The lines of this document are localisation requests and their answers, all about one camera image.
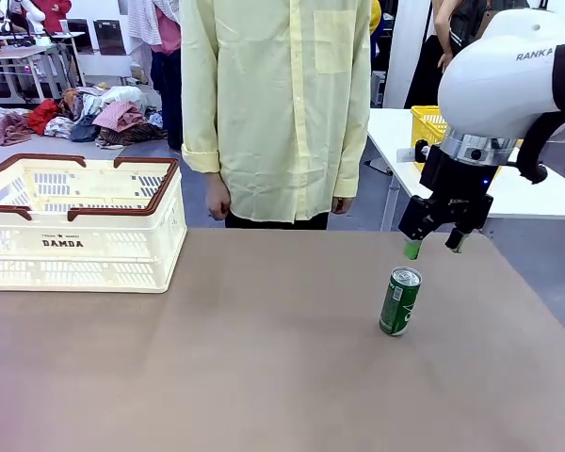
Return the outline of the person's right hand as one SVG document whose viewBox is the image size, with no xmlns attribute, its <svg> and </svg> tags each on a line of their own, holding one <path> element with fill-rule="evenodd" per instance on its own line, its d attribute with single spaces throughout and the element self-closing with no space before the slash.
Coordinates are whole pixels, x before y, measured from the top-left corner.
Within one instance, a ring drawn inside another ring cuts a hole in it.
<svg viewBox="0 0 565 452">
<path fill-rule="evenodd" d="M 217 221 L 224 220 L 230 212 L 230 193 L 221 180 L 209 181 L 206 190 L 206 206 L 210 216 Z"/>
</svg>

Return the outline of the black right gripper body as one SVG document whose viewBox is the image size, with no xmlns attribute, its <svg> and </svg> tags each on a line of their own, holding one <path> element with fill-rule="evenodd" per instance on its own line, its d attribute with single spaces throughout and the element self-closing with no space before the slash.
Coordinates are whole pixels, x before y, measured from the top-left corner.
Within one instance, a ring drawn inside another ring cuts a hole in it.
<svg viewBox="0 0 565 452">
<path fill-rule="evenodd" d="M 428 200 L 434 229 L 460 222 L 465 218 L 465 209 L 489 198 L 492 179 L 493 166 L 466 164 L 440 148 L 430 148 L 420 184 L 431 191 Z"/>
</svg>

